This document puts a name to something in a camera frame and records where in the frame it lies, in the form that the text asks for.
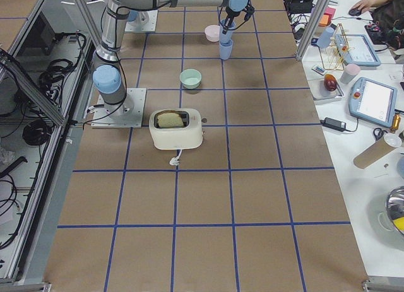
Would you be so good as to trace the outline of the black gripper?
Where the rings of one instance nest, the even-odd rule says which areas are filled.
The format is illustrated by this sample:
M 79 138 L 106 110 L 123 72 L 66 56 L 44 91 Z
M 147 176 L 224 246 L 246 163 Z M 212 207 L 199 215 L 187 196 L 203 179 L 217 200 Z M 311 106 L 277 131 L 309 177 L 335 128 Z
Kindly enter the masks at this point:
M 240 15 L 240 11 L 233 10 L 230 6 L 225 8 L 226 19 L 223 21 L 223 29 L 231 29 L 234 19 Z

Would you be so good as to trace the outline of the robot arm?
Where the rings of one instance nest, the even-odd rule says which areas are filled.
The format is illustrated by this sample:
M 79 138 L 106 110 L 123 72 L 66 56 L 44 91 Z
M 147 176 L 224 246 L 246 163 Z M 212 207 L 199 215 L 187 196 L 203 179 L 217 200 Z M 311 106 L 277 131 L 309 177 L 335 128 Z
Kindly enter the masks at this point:
M 150 20 L 147 11 L 135 11 L 129 12 L 126 26 L 134 30 L 141 30 Z
M 225 8 L 227 17 L 221 22 L 222 37 L 229 31 L 236 29 L 234 18 L 242 12 L 248 21 L 254 13 L 251 0 L 106 0 L 107 18 L 102 28 L 101 42 L 94 53 L 95 71 L 93 79 L 100 77 L 102 81 L 111 81 L 112 86 L 97 86 L 97 90 L 104 100 L 104 109 L 113 118 L 124 117 L 132 111 L 134 103 L 128 98 L 126 78 L 120 69 L 121 50 L 124 30 L 131 11 L 147 12 L 164 7 L 202 7 L 214 6 Z

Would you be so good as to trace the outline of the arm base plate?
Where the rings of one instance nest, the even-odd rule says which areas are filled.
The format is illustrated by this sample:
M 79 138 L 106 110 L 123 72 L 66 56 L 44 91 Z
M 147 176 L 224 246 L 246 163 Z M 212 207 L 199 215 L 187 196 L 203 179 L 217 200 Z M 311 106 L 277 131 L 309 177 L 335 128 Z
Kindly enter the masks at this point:
M 134 11 L 129 12 L 125 27 L 126 33 L 154 32 L 157 25 L 158 11 Z
M 146 100 L 146 88 L 128 88 L 127 96 L 118 111 L 109 115 L 114 109 L 106 105 L 95 109 L 91 126 L 96 129 L 140 128 Z

